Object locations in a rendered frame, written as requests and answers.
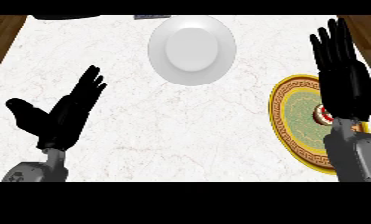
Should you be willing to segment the cupcake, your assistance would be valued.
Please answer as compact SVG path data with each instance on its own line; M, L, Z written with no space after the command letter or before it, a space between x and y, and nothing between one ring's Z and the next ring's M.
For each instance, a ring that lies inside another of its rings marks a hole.
M332 125L333 118L332 118L332 115L327 112L327 110L321 104L315 107L314 119L321 125L324 125L324 126Z

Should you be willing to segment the gold and green patterned plate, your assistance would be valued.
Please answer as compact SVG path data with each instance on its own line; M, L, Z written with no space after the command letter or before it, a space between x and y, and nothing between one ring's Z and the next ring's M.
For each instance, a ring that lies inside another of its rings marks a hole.
M270 123L293 157L309 168L333 175L324 145L330 126L321 125L315 120L317 107L321 104L318 77L305 74L286 77L270 94Z

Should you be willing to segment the grey flat object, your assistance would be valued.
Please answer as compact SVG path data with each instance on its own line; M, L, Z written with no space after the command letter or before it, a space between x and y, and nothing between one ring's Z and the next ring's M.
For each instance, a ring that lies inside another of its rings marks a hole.
M170 18L171 15L136 15L136 20L145 20L145 19L164 19Z

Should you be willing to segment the white plate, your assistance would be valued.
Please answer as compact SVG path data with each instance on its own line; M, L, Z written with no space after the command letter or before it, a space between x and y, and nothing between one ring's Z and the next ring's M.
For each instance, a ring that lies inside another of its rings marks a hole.
M150 65L174 84L199 86L217 81L233 66L234 55L233 33L208 15L171 17L150 36Z

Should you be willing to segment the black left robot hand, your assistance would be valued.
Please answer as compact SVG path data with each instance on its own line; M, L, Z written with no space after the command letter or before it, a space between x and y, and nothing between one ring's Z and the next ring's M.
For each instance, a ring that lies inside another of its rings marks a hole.
M40 150L67 151L72 148L106 86L100 68L92 65L72 92L56 102L50 112L19 98L6 101L16 126L40 137L37 145Z

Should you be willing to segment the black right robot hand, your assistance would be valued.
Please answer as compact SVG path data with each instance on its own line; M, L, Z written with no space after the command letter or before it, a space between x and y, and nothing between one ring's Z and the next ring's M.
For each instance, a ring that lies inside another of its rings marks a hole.
M320 35L311 35L320 69L320 87L326 111L332 117L367 122L371 117L371 76L357 59L345 18L330 19Z

